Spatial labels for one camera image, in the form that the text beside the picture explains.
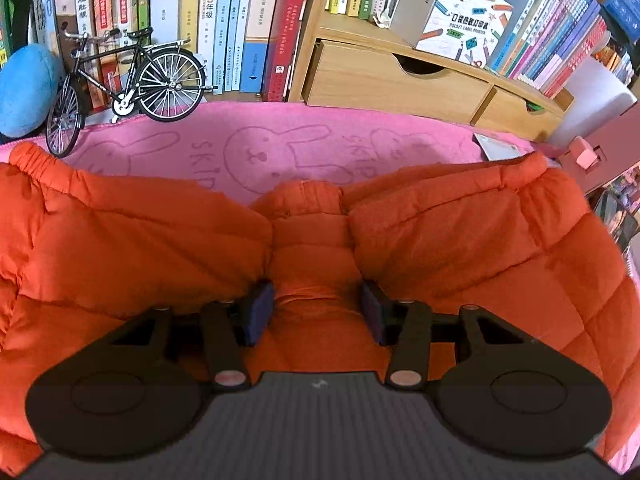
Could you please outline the orange puffer jacket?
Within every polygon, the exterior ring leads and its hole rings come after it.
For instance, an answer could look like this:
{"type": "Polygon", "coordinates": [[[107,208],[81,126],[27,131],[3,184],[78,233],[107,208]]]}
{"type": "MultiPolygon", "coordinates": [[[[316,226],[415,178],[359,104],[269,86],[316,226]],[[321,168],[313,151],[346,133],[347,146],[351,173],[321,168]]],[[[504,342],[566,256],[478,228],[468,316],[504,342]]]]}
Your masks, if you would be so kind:
{"type": "Polygon", "coordinates": [[[599,376],[613,458],[639,425],[639,297],[582,191],[541,154],[409,167],[347,186],[295,181],[242,206],[179,180],[102,177],[32,142],[1,166],[1,469],[40,455],[32,382],[150,307],[180,314],[272,281],[245,352],[266,370],[385,370],[362,281],[440,313],[476,304],[599,376]]]}

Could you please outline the label printer box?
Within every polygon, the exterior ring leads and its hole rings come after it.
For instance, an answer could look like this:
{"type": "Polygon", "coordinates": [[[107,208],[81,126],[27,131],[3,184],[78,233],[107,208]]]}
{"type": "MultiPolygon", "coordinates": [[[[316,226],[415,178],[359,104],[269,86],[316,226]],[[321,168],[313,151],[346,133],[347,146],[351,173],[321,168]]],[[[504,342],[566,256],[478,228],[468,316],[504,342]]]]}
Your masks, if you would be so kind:
{"type": "Polygon", "coordinates": [[[397,0],[390,30],[414,50],[483,68],[512,12],[506,0],[397,0]]]}

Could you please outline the miniature black bicycle model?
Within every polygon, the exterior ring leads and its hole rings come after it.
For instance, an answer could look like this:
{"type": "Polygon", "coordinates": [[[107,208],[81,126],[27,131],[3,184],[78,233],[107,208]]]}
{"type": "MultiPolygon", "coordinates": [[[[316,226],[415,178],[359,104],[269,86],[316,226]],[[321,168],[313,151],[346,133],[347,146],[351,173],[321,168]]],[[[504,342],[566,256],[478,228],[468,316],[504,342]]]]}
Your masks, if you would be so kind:
{"type": "Polygon", "coordinates": [[[78,43],[72,51],[72,70],[58,86],[46,123],[49,153],[56,158],[68,156],[74,149],[89,115],[89,98],[84,84],[93,86],[111,99],[115,119],[135,110],[157,122],[178,122],[191,115],[204,94],[213,88],[206,84],[204,64],[186,48],[186,39],[148,44],[153,29],[148,26],[135,32],[112,28],[101,36],[84,32],[64,32],[68,40],[78,43]],[[130,53],[132,74],[124,88],[107,88],[90,75],[85,66],[109,55],[130,53]]]}

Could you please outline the blue plush ball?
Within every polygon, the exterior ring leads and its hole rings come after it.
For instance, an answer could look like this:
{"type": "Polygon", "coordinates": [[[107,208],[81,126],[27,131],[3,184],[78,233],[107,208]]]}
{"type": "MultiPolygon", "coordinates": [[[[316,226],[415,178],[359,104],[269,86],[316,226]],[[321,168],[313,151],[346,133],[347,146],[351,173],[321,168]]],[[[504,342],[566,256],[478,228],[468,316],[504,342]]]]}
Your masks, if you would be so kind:
{"type": "Polygon", "coordinates": [[[1,70],[1,134],[19,139],[46,120],[64,76],[61,60],[41,44],[17,50],[1,70]]]}

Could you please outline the pink cardboard stand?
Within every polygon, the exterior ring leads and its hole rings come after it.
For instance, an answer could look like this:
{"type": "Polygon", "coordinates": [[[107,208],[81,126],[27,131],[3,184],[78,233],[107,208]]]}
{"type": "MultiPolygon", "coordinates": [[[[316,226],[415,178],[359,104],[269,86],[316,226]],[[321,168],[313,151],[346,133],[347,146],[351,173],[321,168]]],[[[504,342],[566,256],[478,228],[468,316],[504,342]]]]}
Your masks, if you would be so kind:
{"type": "Polygon", "coordinates": [[[639,103],[586,139],[597,155],[588,168],[566,151],[562,168],[574,178],[589,206],[620,250],[639,262],[639,103]]]}

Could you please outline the green white booklet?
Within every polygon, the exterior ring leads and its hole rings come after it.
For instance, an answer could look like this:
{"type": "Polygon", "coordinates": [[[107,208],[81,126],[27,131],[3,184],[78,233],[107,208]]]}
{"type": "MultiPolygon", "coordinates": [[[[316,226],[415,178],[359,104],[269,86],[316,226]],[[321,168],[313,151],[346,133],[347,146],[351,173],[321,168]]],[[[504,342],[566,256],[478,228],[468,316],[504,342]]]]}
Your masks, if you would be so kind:
{"type": "Polygon", "coordinates": [[[473,136],[485,158],[490,162],[516,159],[525,155],[525,152],[515,144],[495,139],[492,136],[485,136],[481,133],[474,133],[473,136]]]}

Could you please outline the wooden drawer organizer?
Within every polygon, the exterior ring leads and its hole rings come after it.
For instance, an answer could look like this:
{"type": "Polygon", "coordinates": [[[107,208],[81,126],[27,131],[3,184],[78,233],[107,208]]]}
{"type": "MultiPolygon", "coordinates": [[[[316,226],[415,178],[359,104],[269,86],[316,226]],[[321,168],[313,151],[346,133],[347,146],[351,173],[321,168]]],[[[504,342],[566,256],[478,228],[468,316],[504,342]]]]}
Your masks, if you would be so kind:
{"type": "Polygon", "coordinates": [[[382,110],[510,132],[544,142],[574,98],[411,49],[388,29],[307,0],[288,98],[312,106],[382,110]]]}

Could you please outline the row of books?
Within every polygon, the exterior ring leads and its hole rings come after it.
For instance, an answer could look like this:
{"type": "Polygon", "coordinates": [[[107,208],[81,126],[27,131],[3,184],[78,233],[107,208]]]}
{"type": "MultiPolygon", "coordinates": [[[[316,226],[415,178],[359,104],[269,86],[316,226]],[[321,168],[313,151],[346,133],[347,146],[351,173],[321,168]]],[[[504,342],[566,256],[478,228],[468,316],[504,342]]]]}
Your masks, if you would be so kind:
{"type": "Polygon", "coordinates": [[[548,98],[587,58],[623,82],[601,0],[326,0],[326,10],[391,30],[413,49],[529,84],[548,98]]]}
{"type": "MultiPolygon", "coordinates": [[[[286,100],[295,62],[300,12],[306,0],[1,0],[1,59],[8,62],[30,42],[41,44],[72,70],[78,43],[64,32],[101,36],[152,27],[148,44],[186,39],[204,64],[215,96],[259,93],[269,102],[286,100]]],[[[93,61],[85,70],[107,88],[124,88],[132,74],[130,53],[93,61]]],[[[89,113],[111,99],[84,84],[89,113]]]]}

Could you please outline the row of books right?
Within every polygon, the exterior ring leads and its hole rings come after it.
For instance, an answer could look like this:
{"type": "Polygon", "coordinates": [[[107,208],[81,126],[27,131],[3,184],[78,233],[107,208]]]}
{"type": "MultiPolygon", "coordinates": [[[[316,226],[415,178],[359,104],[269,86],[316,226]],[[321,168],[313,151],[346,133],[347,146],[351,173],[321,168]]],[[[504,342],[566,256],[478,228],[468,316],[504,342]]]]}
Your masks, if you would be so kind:
{"type": "Polygon", "coordinates": [[[548,98],[587,58],[623,82],[601,0],[326,0],[326,10],[391,30],[413,49],[529,84],[548,98]]]}

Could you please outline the row of books left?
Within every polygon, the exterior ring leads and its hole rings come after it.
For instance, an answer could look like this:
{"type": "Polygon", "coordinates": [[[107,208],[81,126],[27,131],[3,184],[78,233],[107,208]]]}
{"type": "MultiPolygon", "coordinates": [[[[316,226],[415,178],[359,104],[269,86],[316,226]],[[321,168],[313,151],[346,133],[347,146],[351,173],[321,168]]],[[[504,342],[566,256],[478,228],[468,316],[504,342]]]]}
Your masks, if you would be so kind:
{"type": "MultiPolygon", "coordinates": [[[[152,27],[148,44],[186,39],[204,64],[215,96],[259,93],[269,102],[286,100],[295,62],[300,12],[306,0],[1,0],[1,59],[8,62],[30,42],[41,44],[72,70],[78,43],[64,32],[101,36],[152,27]]],[[[132,74],[130,53],[93,61],[85,70],[107,88],[124,88],[132,74]]],[[[111,99],[84,84],[89,113],[111,99]]]]}

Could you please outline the pink bunny blanket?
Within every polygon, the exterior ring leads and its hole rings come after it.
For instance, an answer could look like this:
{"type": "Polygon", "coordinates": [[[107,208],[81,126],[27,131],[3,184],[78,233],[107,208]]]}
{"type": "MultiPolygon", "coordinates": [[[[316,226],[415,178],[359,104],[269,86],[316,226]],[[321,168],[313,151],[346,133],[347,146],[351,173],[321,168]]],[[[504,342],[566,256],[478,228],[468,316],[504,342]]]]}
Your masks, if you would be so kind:
{"type": "MultiPolygon", "coordinates": [[[[131,119],[96,128],[67,166],[102,177],[189,181],[235,203],[254,204],[277,186],[347,186],[409,168],[485,162],[469,128],[433,119],[305,105],[209,103],[182,122],[131,119]]],[[[626,470],[639,425],[607,460],[626,470]]]]}

